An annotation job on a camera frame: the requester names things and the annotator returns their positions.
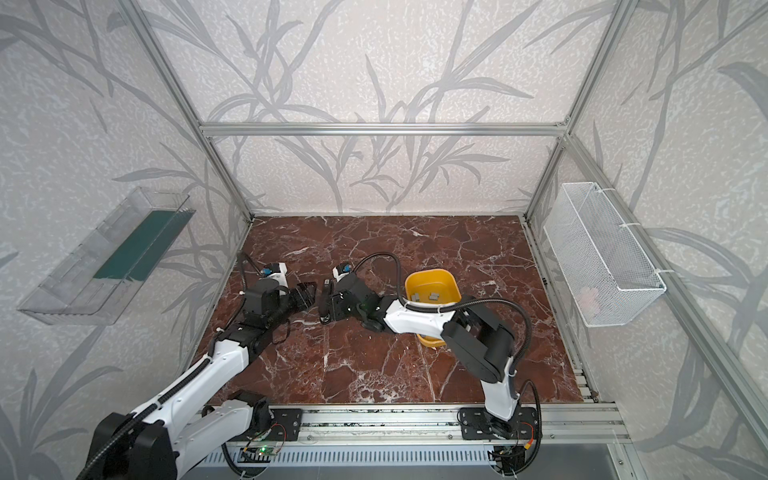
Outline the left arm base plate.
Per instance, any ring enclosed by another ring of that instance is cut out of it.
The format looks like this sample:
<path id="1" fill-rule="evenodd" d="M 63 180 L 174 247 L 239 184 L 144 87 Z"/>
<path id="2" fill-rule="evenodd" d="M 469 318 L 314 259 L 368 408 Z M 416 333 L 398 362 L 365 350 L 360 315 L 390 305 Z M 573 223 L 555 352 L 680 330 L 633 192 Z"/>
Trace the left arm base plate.
<path id="1" fill-rule="evenodd" d="M 299 408 L 262 408 L 256 410 L 248 428 L 232 441 L 266 440 L 295 442 L 302 425 L 303 410 Z"/>

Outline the clear acrylic wall shelf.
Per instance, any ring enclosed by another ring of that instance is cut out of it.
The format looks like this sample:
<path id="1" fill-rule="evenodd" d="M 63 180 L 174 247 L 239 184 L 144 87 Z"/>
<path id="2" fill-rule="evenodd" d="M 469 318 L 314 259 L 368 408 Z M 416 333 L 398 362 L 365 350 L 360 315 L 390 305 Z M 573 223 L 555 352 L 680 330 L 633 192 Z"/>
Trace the clear acrylic wall shelf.
<path id="1" fill-rule="evenodd" d="M 18 310 L 47 325 L 114 324 L 194 214 L 186 193 L 135 188 Z"/>

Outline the aluminium front rail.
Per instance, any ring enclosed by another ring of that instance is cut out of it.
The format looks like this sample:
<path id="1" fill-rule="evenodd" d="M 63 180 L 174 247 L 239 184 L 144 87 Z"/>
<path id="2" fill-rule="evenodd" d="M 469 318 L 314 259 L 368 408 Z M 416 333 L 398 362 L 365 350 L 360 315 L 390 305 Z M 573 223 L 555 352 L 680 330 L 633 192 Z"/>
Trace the aluminium front rail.
<path id="1" fill-rule="evenodd" d="M 544 443 L 629 443 L 628 430 L 611 403 L 544 404 L 542 420 L 520 416 L 522 433 L 513 439 L 481 437 L 478 427 L 449 404 L 277 405 L 275 433 L 289 434 L 289 446 L 524 445 L 534 434 Z"/>

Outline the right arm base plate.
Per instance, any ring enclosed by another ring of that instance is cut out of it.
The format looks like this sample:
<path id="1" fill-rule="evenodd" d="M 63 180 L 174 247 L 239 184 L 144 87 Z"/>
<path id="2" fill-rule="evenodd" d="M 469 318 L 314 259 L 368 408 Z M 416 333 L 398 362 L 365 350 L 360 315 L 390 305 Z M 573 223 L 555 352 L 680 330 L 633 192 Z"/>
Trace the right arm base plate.
<path id="1" fill-rule="evenodd" d="M 541 420 L 535 407 L 518 406 L 509 420 L 501 420 L 481 407 L 461 408 L 457 421 L 464 440 L 512 440 L 529 443 L 539 438 Z"/>

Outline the grey staple strips in tray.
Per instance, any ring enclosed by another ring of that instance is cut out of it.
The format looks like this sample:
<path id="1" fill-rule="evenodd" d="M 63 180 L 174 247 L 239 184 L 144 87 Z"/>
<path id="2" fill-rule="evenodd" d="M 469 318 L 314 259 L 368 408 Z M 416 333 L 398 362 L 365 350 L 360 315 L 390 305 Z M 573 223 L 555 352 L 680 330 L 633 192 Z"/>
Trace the grey staple strips in tray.
<path id="1" fill-rule="evenodd" d="M 416 292 L 411 296 L 411 300 L 414 302 L 437 302 L 440 298 L 440 295 L 436 292 L 429 292 L 429 293 L 419 293 Z"/>

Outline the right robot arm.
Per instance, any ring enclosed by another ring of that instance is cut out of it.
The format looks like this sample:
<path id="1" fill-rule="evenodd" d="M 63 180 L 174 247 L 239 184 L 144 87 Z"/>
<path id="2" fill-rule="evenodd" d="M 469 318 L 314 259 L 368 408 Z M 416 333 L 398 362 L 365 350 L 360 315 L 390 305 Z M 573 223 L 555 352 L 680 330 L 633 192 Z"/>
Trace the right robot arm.
<path id="1" fill-rule="evenodd" d="M 379 295 L 354 272 L 323 283 L 319 315 L 323 323 L 354 318 L 373 332 L 416 334 L 445 343 L 458 362 L 479 379 L 484 411 L 478 415 L 477 438 L 512 439 L 519 425 L 520 394 L 514 387 L 517 364 L 530 346 L 532 325 L 518 304 L 499 298 L 464 297 L 454 276 L 444 269 L 410 274 L 406 296 Z M 508 305 L 525 322 L 526 337 L 514 349 L 511 329 L 487 305 Z"/>

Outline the yellow plastic tray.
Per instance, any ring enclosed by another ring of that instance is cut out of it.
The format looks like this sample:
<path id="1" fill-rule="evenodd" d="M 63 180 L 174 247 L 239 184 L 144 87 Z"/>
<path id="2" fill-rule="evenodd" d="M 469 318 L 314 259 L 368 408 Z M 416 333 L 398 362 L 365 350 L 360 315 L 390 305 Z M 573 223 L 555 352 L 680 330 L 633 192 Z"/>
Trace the yellow plastic tray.
<path id="1" fill-rule="evenodd" d="M 428 304 L 457 303 L 462 299 L 454 276 L 445 269 L 430 269 L 411 273 L 405 280 L 410 301 Z"/>

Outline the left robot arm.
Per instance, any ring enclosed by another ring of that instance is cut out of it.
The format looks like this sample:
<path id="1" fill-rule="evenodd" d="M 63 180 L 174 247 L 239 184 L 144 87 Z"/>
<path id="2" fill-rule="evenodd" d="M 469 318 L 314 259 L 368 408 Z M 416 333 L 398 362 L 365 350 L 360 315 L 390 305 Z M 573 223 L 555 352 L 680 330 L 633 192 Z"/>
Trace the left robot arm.
<path id="1" fill-rule="evenodd" d="M 227 382 L 259 358 L 274 331 L 315 303 L 317 285 L 261 278 L 208 350 L 162 392 L 128 414 L 112 413 L 94 431 L 81 479 L 179 479 L 215 448 L 268 422 L 265 398 L 248 394 L 197 414 Z"/>

